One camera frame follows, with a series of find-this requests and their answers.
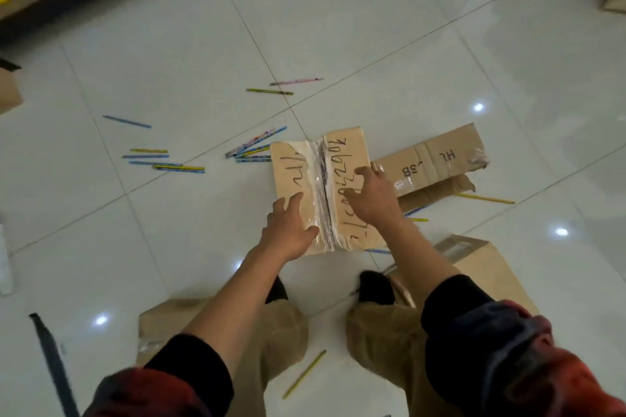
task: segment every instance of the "forearm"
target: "forearm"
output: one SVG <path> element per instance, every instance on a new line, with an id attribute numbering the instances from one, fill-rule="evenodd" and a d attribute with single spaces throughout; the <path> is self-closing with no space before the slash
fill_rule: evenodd
<path id="1" fill-rule="evenodd" d="M 438 285 L 460 273 L 411 220 L 402 217 L 389 219 L 381 223 L 378 229 L 420 309 Z"/>
<path id="2" fill-rule="evenodd" d="M 239 270 L 182 331 L 211 346 L 231 376 L 281 267 L 275 257 L 252 249 Z"/>

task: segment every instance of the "pink pencil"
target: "pink pencil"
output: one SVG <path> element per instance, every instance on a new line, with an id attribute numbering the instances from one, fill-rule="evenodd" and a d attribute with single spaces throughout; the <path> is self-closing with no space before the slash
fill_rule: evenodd
<path id="1" fill-rule="evenodd" d="M 270 86 L 279 86 L 281 84 L 296 84 L 296 83 L 308 83 L 309 81 L 321 81 L 324 78 L 304 78 L 304 79 L 294 79 L 291 81 L 278 81 L 276 83 L 270 83 Z"/>

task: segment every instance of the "black cuff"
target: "black cuff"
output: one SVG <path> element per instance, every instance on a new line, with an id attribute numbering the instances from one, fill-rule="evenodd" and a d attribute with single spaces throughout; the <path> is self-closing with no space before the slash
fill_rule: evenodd
<path id="1" fill-rule="evenodd" d="M 422 328 L 430 335 L 455 318 L 489 302 L 493 299 L 472 279 L 460 274 L 452 276 L 428 295 L 422 311 Z"/>
<path id="2" fill-rule="evenodd" d="M 190 334 L 177 334 L 145 367 L 189 384 L 212 417 L 223 417 L 235 391 L 222 358 L 207 343 Z"/>

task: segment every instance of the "hand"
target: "hand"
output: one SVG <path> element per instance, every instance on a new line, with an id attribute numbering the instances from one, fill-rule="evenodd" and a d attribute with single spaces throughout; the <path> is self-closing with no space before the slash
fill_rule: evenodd
<path id="1" fill-rule="evenodd" d="M 355 168 L 354 173 L 363 175 L 361 193 L 346 188 L 344 195 L 359 219 L 380 231 L 381 226 L 404 218 L 393 184 L 385 178 L 384 173 L 375 172 L 370 167 Z"/>
<path id="2" fill-rule="evenodd" d="M 319 228 L 311 226 L 304 229 L 300 216 L 300 201 L 303 196 L 302 192 L 293 195 L 287 209 L 284 198 L 274 202 L 274 210 L 267 215 L 267 226 L 263 228 L 261 241 L 255 249 L 282 263 L 293 261 L 307 252 L 319 234 Z"/>

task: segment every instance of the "person's right hand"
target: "person's right hand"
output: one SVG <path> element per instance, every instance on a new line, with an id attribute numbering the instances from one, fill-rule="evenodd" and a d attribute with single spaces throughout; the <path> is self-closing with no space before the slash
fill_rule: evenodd
<path id="1" fill-rule="evenodd" d="M 370 167 L 355 168 L 354 173 L 363 175 L 361 193 L 346 188 L 344 195 L 359 219 L 380 230 L 385 223 L 404 218 L 393 184 L 384 173 L 375 172 Z"/>

